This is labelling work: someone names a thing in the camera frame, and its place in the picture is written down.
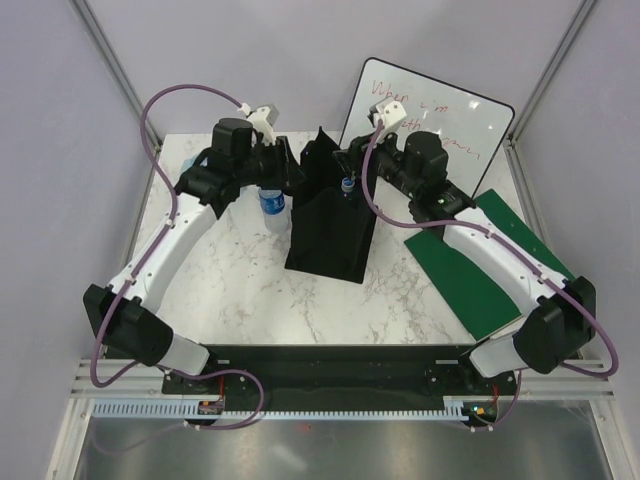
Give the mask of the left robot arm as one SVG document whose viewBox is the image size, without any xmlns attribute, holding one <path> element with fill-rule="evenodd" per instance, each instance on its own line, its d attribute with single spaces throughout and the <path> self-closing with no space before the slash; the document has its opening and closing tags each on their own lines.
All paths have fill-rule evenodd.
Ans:
<svg viewBox="0 0 640 480">
<path fill-rule="evenodd" d="M 272 110 L 261 106 L 244 119 L 224 118 L 210 147 L 172 186 L 172 204 L 152 237 L 107 286 L 92 284 L 83 304 L 97 340 L 146 366 L 185 373 L 185 382 L 208 393 L 219 382 L 206 347 L 158 318 L 164 294 L 200 238 L 240 196 L 256 185 L 287 195 L 305 176 L 284 136 L 273 130 Z"/>
</svg>

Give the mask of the water bottle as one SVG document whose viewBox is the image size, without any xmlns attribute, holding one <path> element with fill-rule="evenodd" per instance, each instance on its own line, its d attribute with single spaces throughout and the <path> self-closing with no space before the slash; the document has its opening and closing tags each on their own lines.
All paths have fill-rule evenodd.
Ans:
<svg viewBox="0 0 640 480">
<path fill-rule="evenodd" d="M 287 205 L 281 190 L 258 190 L 266 228 L 273 233 L 284 232 L 289 225 Z"/>
<path fill-rule="evenodd" d="M 349 177 L 344 177 L 341 180 L 340 188 L 345 198 L 351 198 L 355 190 L 356 183 Z"/>
</svg>

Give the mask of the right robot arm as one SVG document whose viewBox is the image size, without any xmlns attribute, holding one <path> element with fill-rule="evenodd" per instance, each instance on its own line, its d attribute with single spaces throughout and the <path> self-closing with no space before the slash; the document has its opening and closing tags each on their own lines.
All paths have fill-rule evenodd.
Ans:
<svg viewBox="0 0 640 480">
<path fill-rule="evenodd" d="M 447 178 L 448 154 L 438 135 L 418 131 L 403 148 L 394 133 L 374 132 L 334 153 L 344 172 L 379 177 L 407 196 L 415 226 L 441 232 L 443 243 L 466 257 L 493 281 L 524 316 L 513 333 L 483 340 L 458 368 L 458 381 L 477 394 L 494 376 L 530 369 L 548 374 L 596 334 L 595 288 L 573 280 L 535 259 L 492 222 L 468 195 Z"/>
</svg>

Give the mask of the black canvas bag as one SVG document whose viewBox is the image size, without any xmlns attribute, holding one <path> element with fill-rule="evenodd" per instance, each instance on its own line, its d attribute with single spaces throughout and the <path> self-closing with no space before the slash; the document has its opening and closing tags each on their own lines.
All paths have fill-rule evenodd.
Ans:
<svg viewBox="0 0 640 480">
<path fill-rule="evenodd" d="M 363 184 L 375 192 L 376 176 L 361 176 L 367 136 L 354 142 L 358 152 L 358 178 L 351 198 L 340 184 L 345 177 L 332 158 L 342 150 L 323 130 L 300 153 L 306 182 L 294 192 L 290 248 L 285 268 L 361 284 L 364 281 L 376 215 L 365 200 Z"/>
</svg>

